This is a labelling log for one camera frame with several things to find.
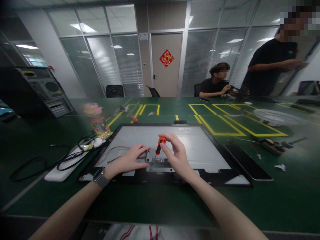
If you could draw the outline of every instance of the office chair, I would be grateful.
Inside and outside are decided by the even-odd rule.
[[[124,97],[123,86],[121,85],[108,85],[106,87],[107,97]]]
[[[301,81],[297,95],[318,95],[319,81]]]
[[[155,88],[151,88],[148,85],[146,85],[146,86],[149,88],[152,97],[160,97],[159,93],[157,92],[157,90]]]
[[[199,97],[200,89],[201,89],[201,83],[194,85],[194,96],[195,97]]]

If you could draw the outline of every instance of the plastic bottle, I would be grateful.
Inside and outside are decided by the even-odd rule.
[[[96,132],[97,136],[102,139],[107,139],[111,135],[108,123],[104,118],[102,107],[97,103],[87,103],[84,105],[84,112],[89,118],[89,122]]]

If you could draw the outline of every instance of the hand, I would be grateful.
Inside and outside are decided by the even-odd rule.
[[[226,91],[230,90],[231,86],[229,84],[225,85],[224,88],[222,89],[221,93],[225,94]]]
[[[134,145],[123,156],[106,166],[104,169],[104,176],[110,180],[119,173],[149,167],[148,163],[138,163],[137,158],[141,153],[149,150],[150,148],[151,147],[146,147],[146,145],[142,143]]]
[[[295,68],[301,65],[301,60],[298,59],[288,59],[283,62],[279,62],[281,68]]]
[[[305,68],[306,66],[308,66],[309,63],[301,63],[298,66],[296,66],[296,69],[301,70],[303,68]]]
[[[159,137],[165,137],[168,142],[171,142],[174,154],[172,154],[168,146],[164,143],[160,143],[160,146],[166,154],[172,168],[188,182],[190,177],[196,173],[189,165],[186,148],[183,143],[174,133],[160,133]]]

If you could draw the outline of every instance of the red chinese decoration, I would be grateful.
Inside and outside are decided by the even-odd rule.
[[[174,60],[174,57],[171,55],[171,53],[166,50],[162,56],[160,57],[160,61],[165,65],[166,67],[169,66],[169,64]]]

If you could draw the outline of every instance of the orange screwdriver handle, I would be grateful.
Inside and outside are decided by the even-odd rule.
[[[166,142],[167,142],[167,139],[166,139],[165,137],[160,137],[160,138],[159,138],[158,147],[157,147],[157,149],[156,149],[156,151],[155,151],[155,154],[156,154],[156,155],[159,155],[159,154],[160,154],[160,150],[161,150],[160,143],[166,144]]]

